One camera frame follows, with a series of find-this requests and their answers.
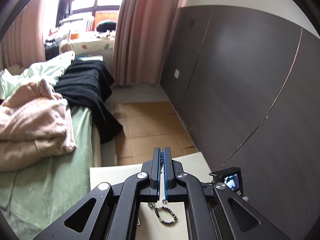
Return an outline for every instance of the beaded bracelet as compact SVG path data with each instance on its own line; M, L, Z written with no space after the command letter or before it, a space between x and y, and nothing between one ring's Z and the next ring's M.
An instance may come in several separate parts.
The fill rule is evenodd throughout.
M159 209L159 208L168 211L168 212L173 216L173 221L170 221L170 222L163 221L163 220L161 219L161 217L159 216L159 213L158 213L158 209ZM177 220L177 216L172 212L172 210L171 210L170 208L168 208L168 207L165 207L165 206L159 206L159 207L155 208L155 213L156 213L159 221L160 221L161 223L165 224L165 225L171 225L171 224L173 224L173 223Z

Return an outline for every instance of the curtain fold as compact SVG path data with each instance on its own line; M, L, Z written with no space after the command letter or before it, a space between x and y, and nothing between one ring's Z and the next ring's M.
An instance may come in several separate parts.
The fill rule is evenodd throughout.
M42 22L45 0L31 0L14 20L1 41L4 67L28 68L45 61Z
M111 66L116 85L160 81L178 1L122 1Z

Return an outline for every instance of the cardboard on floor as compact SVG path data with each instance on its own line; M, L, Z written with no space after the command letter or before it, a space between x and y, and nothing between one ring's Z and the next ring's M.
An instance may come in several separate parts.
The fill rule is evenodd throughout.
M118 165L151 160L155 147L170 147L172 158L197 152L170 102L118 103L114 116L124 127L115 138Z

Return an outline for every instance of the gray floor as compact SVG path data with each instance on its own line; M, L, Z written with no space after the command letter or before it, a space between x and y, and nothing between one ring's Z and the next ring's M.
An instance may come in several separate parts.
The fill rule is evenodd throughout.
M140 86L113 87L112 95L105 102L108 110L113 113L115 103L136 103L136 102L161 102L169 101L160 84ZM116 165L115 140L101 144L101 165Z

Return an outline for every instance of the dark gray wall panel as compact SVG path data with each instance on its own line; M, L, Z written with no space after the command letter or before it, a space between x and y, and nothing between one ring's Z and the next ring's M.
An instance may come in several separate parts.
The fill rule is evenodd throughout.
M231 166L250 204L303 239L320 215L320 40L308 31L268 118L222 168Z
M300 30L265 12L214 7L180 111L211 169L267 113L291 67Z
M160 82L178 112L196 65L212 8L212 5L192 6L179 8L178 11L175 33ZM174 77L176 69L180 71L178 79Z

